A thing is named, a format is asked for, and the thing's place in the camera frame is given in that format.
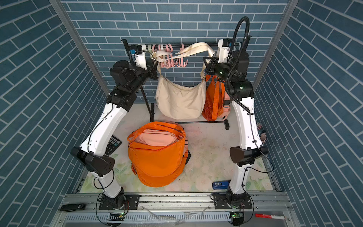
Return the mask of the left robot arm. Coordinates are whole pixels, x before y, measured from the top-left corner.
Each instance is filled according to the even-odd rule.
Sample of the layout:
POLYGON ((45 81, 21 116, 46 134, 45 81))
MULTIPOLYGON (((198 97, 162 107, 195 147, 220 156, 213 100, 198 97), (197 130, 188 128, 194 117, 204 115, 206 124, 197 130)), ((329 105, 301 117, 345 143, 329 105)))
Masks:
POLYGON ((95 177, 102 198, 111 209, 126 207, 124 190, 117 182, 113 170, 115 160, 106 155, 107 145, 122 118, 130 111, 136 93, 145 82, 157 79, 158 62, 148 60, 143 63, 129 63, 121 60, 110 69, 116 86, 107 96, 105 108, 91 133, 80 147, 73 147, 72 156, 95 177))

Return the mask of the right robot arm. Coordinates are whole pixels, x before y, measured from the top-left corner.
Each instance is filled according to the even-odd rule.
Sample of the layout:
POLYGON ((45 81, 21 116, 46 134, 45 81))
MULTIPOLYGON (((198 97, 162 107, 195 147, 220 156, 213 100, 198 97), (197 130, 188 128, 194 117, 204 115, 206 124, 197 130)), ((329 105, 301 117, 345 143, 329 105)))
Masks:
POLYGON ((254 89, 247 80, 249 55, 246 52, 251 36, 250 20, 242 17, 234 30, 232 39, 226 39, 219 47, 217 57, 204 57, 205 73, 216 76, 225 84, 229 103, 237 116, 239 146, 230 148, 230 158, 235 163, 231 181, 226 181, 224 194, 210 195, 215 209, 251 209, 253 200, 246 192, 249 171, 255 160, 268 154, 268 148, 260 138, 254 108, 254 89))

